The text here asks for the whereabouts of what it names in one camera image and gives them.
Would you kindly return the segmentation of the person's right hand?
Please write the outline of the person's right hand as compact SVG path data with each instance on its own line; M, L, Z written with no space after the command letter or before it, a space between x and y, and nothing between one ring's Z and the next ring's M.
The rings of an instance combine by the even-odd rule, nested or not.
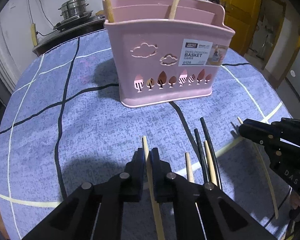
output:
M289 212L290 218L296 218L300 213L300 196L292 190L289 197L291 210Z

